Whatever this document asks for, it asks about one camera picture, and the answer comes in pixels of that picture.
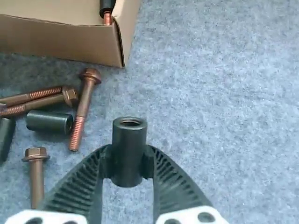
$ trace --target bolt thread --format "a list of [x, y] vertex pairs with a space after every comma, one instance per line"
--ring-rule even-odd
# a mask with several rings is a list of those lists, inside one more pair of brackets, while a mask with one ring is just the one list
[[71, 141], [69, 144], [69, 150], [78, 151], [79, 145], [82, 137], [82, 132], [84, 128], [85, 118], [81, 116], [76, 116], [75, 123], [73, 126], [73, 131], [71, 133]]
[[39, 98], [43, 98], [43, 97], [48, 97], [54, 94], [58, 94], [62, 92], [62, 87], [53, 87], [53, 88], [49, 88], [46, 90], [39, 90], [39, 91], [34, 91], [31, 92], [29, 94], [30, 99], [34, 100], [34, 99], [39, 99]]
[[112, 24], [112, 17], [109, 11], [104, 12], [104, 25], [111, 26]]
[[12, 106], [0, 112], [0, 116], [16, 115], [25, 112], [25, 105]]

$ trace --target box flap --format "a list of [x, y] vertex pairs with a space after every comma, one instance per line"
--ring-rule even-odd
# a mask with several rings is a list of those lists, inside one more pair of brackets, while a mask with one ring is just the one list
[[117, 0], [112, 12], [120, 30], [124, 66], [128, 63], [140, 3], [140, 0]]
[[99, 0], [1, 0], [0, 14], [70, 25], [102, 25]]
[[121, 68], [117, 26], [72, 26], [0, 14], [0, 50]]

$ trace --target threaded hole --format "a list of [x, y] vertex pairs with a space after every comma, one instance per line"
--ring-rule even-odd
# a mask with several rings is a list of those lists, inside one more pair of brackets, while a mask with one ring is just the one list
[[140, 121], [138, 120], [123, 120], [121, 121], [121, 125], [126, 126], [126, 127], [136, 127], [141, 124]]

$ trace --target black tool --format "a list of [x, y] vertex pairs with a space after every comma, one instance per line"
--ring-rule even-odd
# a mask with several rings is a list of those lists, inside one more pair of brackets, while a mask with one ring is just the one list
[[70, 134], [74, 119], [70, 114], [45, 111], [30, 111], [26, 116], [26, 127], [31, 131]]
[[0, 119], [0, 165], [7, 160], [10, 145], [14, 137], [14, 130], [14, 119]]
[[88, 224], [100, 224], [104, 178], [121, 187], [152, 178], [154, 223], [228, 224], [182, 168], [161, 150], [146, 145], [146, 130], [147, 122], [140, 118], [114, 120], [112, 144], [85, 157], [37, 209], [76, 213], [85, 216]]

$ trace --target black rubber sleeve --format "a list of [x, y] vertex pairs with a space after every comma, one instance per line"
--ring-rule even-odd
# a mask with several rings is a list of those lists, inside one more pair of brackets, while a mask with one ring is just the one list
[[31, 131], [70, 134], [74, 119], [70, 114], [45, 111], [30, 111], [26, 116], [26, 127]]

